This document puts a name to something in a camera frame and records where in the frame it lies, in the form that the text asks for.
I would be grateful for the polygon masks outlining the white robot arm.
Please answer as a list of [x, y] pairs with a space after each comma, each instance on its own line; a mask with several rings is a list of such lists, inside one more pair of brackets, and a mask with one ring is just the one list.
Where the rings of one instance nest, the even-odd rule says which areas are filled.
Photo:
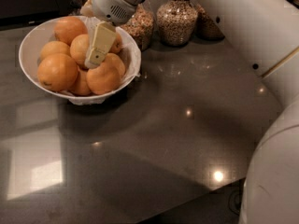
[[298, 15], [285, 0], [198, 0], [222, 49], [157, 45], [154, 83], [130, 109], [143, 145], [185, 169], [202, 194], [157, 224], [299, 224]]

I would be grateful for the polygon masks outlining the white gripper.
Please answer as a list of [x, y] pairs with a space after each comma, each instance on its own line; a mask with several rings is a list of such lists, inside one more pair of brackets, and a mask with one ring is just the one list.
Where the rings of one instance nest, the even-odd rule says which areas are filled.
[[143, 0], [87, 0], [80, 9], [85, 17], [93, 15], [103, 21], [95, 25], [91, 45], [86, 53], [85, 65], [89, 69], [98, 67], [106, 58], [116, 40], [115, 24], [128, 22], [135, 14], [137, 5]]

